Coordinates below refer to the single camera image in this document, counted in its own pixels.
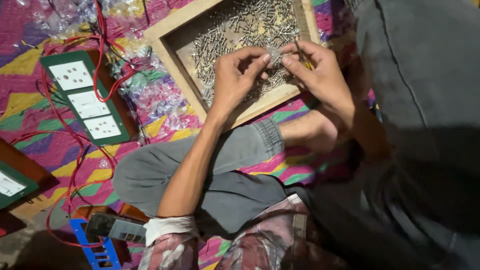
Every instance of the knee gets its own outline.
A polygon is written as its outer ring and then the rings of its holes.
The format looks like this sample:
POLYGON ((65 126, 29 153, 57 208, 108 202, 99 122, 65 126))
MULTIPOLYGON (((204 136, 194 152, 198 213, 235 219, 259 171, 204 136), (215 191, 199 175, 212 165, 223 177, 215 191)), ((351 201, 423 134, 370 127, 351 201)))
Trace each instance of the knee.
POLYGON ((120 160, 113 175, 113 189, 124 202, 144 202, 164 189, 170 174, 164 159, 151 147, 142 147, 120 160))
POLYGON ((135 179, 136 169, 138 163, 136 152, 128 154, 115 167, 113 174, 113 189, 117 195, 124 202, 130 202, 129 191, 134 188, 133 180, 135 179))

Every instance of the pants cuff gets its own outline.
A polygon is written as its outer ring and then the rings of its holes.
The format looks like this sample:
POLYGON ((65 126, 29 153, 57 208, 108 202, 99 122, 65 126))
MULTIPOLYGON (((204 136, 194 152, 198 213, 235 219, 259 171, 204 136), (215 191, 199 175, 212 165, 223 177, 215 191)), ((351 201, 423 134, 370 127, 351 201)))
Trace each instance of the pants cuff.
POLYGON ((254 123, 253 126, 257 129, 260 137, 264 141, 269 159, 283 150, 283 137, 275 121, 265 119, 254 123))

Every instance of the pink patterned cloth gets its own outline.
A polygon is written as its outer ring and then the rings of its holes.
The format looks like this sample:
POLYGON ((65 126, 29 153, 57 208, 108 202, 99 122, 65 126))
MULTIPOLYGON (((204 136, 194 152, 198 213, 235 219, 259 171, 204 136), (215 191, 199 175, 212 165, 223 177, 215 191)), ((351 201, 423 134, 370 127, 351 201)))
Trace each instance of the pink patterned cloth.
MULTIPOLYGON (((178 231, 172 233, 174 220, 154 219, 156 226, 146 225, 147 235, 163 234, 151 240, 145 249, 139 270, 189 270, 198 269, 198 238, 194 220, 185 223, 178 218, 178 231)), ((240 233, 216 270, 229 269, 349 269, 340 257, 320 246, 320 233, 310 219, 310 213, 300 198, 291 195, 264 210, 251 220, 249 229, 240 233)))

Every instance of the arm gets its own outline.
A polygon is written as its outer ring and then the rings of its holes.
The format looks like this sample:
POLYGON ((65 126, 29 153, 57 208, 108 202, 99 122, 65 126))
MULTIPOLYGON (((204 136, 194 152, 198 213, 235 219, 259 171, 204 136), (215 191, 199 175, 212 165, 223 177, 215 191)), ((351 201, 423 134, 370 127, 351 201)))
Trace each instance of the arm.
POLYGON ((170 179, 158 206, 157 216, 179 217, 193 213, 223 126, 269 60, 265 49, 253 47, 244 47, 217 59, 212 106, 191 150, 170 179))
POLYGON ((367 162, 388 157, 390 146, 384 127, 365 106, 353 101, 335 54, 312 42, 299 41, 299 46, 314 69, 311 71, 298 61, 297 48, 292 43, 282 48, 282 53, 293 53, 282 60, 286 69, 342 120, 365 151, 367 162))

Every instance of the white switch plate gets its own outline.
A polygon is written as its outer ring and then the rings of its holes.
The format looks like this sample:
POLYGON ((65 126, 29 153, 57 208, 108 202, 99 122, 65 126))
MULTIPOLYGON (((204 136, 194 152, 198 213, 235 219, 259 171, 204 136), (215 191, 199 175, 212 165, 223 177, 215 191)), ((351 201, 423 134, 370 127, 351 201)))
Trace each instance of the white switch plate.
POLYGON ((93 85, 93 79, 83 61, 60 64, 48 68, 64 91, 93 85))
POLYGON ((110 114, 108 106, 96 98, 95 91, 68 95, 68 99, 82 119, 110 114))
POLYGON ((13 195, 24 190, 27 186, 23 185, 15 179, 7 176, 2 171, 0 171, 0 193, 12 197, 13 195))
POLYGON ((111 115, 88 119, 85 120, 84 123, 95 140, 118 136, 121 134, 117 122, 115 122, 115 119, 113 119, 113 116, 111 115))

